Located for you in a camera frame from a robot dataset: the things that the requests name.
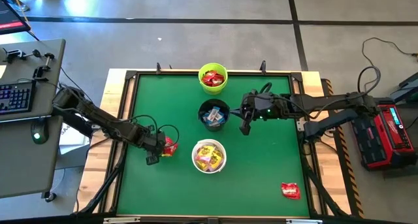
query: green table surface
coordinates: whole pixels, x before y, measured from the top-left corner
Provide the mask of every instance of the green table surface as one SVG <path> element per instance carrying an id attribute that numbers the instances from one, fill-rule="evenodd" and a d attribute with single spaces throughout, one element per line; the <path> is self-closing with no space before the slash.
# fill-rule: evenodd
<path id="1" fill-rule="evenodd" d="M 272 82 L 274 93 L 289 93 L 282 76 L 229 76 L 219 95 L 208 95 L 197 76 L 140 77 L 134 116 L 153 116 L 159 126 L 180 131 L 173 157 L 146 165 L 146 152 L 129 146 L 118 203 L 118 214 L 164 216 L 298 216 L 308 217 L 308 205 L 294 120 L 253 121 L 251 133 L 239 130 L 241 119 L 231 116 L 218 132 L 208 131 L 197 118 L 208 99 L 238 108 L 242 95 Z M 143 125 L 152 121 L 140 118 Z M 167 136 L 176 132 L 165 127 Z M 191 160 L 197 141 L 211 138 L 223 144 L 227 162 L 221 172 L 199 172 Z M 281 194 L 281 183 L 296 182 L 301 199 Z"/>

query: red snack bag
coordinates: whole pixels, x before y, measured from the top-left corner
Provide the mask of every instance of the red snack bag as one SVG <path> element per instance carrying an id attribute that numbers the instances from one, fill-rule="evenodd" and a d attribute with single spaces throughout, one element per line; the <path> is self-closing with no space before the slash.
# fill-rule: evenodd
<path id="1" fill-rule="evenodd" d="M 203 80 L 203 84 L 206 84 L 207 86 L 212 86 L 212 81 L 211 80 Z"/>
<path id="2" fill-rule="evenodd" d="M 203 82 L 210 81 L 216 74 L 217 74 L 216 71 L 208 71 L 204 74 L 202 81 Z"/>
<path id="3" fill-rule="evenodd" d="M 296 183 L 286 184 L 282 182 L 281 193 L 288 199 L 300 199 L 300 189 Z"/>
<path id="4" fill-rule="evenodd" d="M 161 156 L 163 157 L 171 157 L 174 152 L 177 150 L 178 143 L 173 144 L 173 141 L 169 137 L 165 137 L 165 147 L 163 154 Z"/>
<path id="5" fill-rule="evenodd" d="M 212 78 L 212 83 L 213 83 L 212 86 L 220 86 L 223 83 L 223 76 L 220 74 L 215 75 Z"/>

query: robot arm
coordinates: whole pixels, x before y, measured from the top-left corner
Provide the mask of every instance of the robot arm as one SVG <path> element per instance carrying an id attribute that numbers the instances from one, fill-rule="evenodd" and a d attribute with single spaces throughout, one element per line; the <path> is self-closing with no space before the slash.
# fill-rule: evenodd
<path id="1" fill-rule="evenodd" d="M 100 126 L 111 139 L 144 148 L 148 153 L 147 165 L 159 162 L 165 147 L 165 134 L 162 131 L 151 133 L 158 130 L 154 129 L 154 126 L 145 127 L 130 120 L 119 120 L 87 100 L 82 91 L 72 87 L 61 88 L 54 99 L 54 108 L 79 113 Z"/>
<path id="2" fill-rule="evenodd" d="M 304 124 L 305 139 L 320 137 L 323 133 L 358 117 L 373 118 L 379 114 L 373 97 L 365 93 L 346 93 L 330 97 L 311 97 L 306 94 L 280 94 L 270 92 L 272 84 L 267 83 L 260 92 L 253 89 L 245 94 L 239 109 L 231 113 L 242 118 L 240 130 L 249 135 L 250 123 L 255 120 L 299 119 L 313 111 L 342 110 L 321 121 Z"/>

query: gray floor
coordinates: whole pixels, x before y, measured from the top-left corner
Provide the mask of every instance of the gray floor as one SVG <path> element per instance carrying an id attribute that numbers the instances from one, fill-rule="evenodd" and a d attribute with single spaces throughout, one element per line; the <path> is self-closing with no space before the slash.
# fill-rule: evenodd
<path id="1" fill-rule="evenodd" d="M 211 18 L 291 19 L 288 0 L 22 0 L 31 7 L 28 16 L 100 18 Z M 418 21 L 417 0 L 295 0 L 300 20 Z M 219 62 L 228 69 L 258 69 L 262 60 L 269 70 L 300 70 L 292 25 L 219 24 L 95 24 L 31 22 L 40 39 L 67 40 L 63 68 L 100 103 L 109 68 L 196 69 Z M 317 26 L 300 27 L 310 71 L 328 78 L 336 93 L 356 91 L 359 71 L 368 66 L 361 54 L 364 39 L 379 37 L 396 42 L 407 52 L 418 51 L 418 27 Z M 33 40 L 27 34 L 2 35 L 0 43 Z M 381 69 L 380 85 L 371 92 L 387 96 L 397 84 L 415 73 L 418 62 L 375 40 L 365 52 Z M 365 75 L 373 78 L 372 72 Z M 61 81 L 69 83 L 62 76 Z M 418 112 L 406 116 L 411 119 Z M 410 134 L 415 136 L 418 127 Z M 418 176 L 383 179 L 359 163 L 351 142 L 365 216 L 391 221 L 416 222 Z M 55 184 L 62 171 L 57 171 Z M 0 200 L 0 219 L 55 216 L 72 212 L 80 169 L 66 171 L 56 188 L 59 199 L 51 203 L 39 194 Z"/>

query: wooden table frame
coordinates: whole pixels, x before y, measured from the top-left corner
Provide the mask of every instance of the wooden table frame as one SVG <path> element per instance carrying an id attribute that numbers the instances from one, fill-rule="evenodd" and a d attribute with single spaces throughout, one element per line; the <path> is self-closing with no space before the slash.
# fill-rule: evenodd
<path id="1" fill-rule="evenodd" d="M 119 118 L 128 118 L 133 110 L 133 102 L 131 101 L 133 93 L 136 92 L 135 73 L 148 72 L 155 73 L 155 70 L 150 69 L 110 69 L 108 73 L 108 79 L 104 88 L 103 99 L 101 108 L 106 110 L 110 114 Z M 197 70 L 161 70 L 162 73 L 174 74 L 176 72 L 194 72 Z M 262 74 L 261 71 L 234 71 L 229 72 L 248 73 L 250 75 Z M 267 71 L 266 74 L 289 74 L 289 71 Z M 295 93 L 301 89 L 302 92 L 311 96 L 323 96 L 323 86 L 321 85 L 321 79 L 318 72 L 292 72 L 293 73 L 293 87 Z M 317 120 L 328 117 L 327 112 L 323 112 Z M 102 140 L 104 138 L 102 133 L 96 133 L 92 139 L 92 144 Z M 322 140 L 327 144 L 335 147 L 335 143 L 332 138 L 323 137 Z M 343 174 L 346 171 L 342 171 L 340 167 L 340 160 L 338 155 L 333 153 L 329 148 L 324 147 L 321 143 L 314 145 L 305 145 L 307 151 L 312 151 L 313 156 L 309 157 L 309 163 L 313 166 L 314 172 L 320 177 L 324 187 L 328 193 L 338 204 L 338 206 L 348 214 L 357 215 L 359 212 L 352 202 L 352 195 L 347 192 L 348 189 L 352 189 L 351 185 L 346 185 L 343 178 Z M 89 155 L 86 161 L 82 181 L 78 192 L 78 200 L 80 202 L 80 209 L 85 207 L 91 198 L 96 194 L 101 184 L 105 180 L 106 171 L 114 167 L 116 164 L 121 149 L 122 143 L 108 141 L 100 146 L 92 148 L 89 151 Z M 108 212 L 111 210 L 112 203 L 116 200 L 114 193 L 117 182 L 121 182 L 121 179 L 115 179 L 108 189 L 107 195 L 101 202 L 101 205 L 95 209 L 95 212 Z M 314 210 L 310 210 L 310 213 L 316 211 L 318 214 L 328 214 L 327 206 L 322 201 L 321 196 L 318 194 L 316 187 L 310 181 L 311 185 L 306 186 L 309 193 L 312 194 L 312 207 Z"/>

